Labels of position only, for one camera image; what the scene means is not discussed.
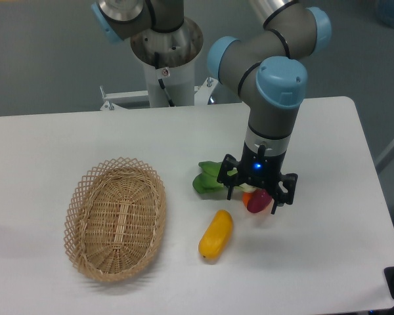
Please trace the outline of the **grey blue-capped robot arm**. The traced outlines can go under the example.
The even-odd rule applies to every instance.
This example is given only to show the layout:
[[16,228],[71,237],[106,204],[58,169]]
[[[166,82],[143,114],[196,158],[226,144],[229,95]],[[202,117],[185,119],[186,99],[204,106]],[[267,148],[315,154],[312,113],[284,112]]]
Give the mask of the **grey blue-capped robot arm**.
[[[252,1],[263,33],[243,42],[222,37],[210,48],[210,76],[250,107],[241,159],[226,155],[217,181],[233,191],[249,184],[267,191],[275,207],[292,204],[297,175],[281,167],[305,98],[300,59],[324,49],[332,27],[319,8],[299,1]],[[95,1],[92,11],[113,43],[129,40],[142,63],[151,107],[194,104],[194,62],[200,27],[182,1]]]

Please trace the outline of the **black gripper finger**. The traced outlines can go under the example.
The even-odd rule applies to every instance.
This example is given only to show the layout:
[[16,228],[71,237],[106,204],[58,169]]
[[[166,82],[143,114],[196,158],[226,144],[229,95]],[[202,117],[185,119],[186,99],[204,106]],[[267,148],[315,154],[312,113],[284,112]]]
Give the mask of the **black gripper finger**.
[[282,207],[284,204],[292,205],[294,202],[294,195],[298,175],[296,173],[279,174],[278,182],[273,193],[273,207],[271,214],[276,213],[277,207]]
[[242,178],[240,177],[240,162],[232,155],[226,154],[217,175],[217,182],[227,187],[227,199],[231,200],[234,188],[240,186]]

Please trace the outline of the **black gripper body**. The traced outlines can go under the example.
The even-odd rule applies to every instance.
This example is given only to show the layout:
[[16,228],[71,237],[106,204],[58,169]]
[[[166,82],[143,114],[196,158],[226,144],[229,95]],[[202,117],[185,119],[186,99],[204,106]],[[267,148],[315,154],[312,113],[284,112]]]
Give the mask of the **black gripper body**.
[[284,154],[259,157],[245,144],[242,159],[237,167],[238,177],[235,186],[248,184],[274,194],[280,177]]

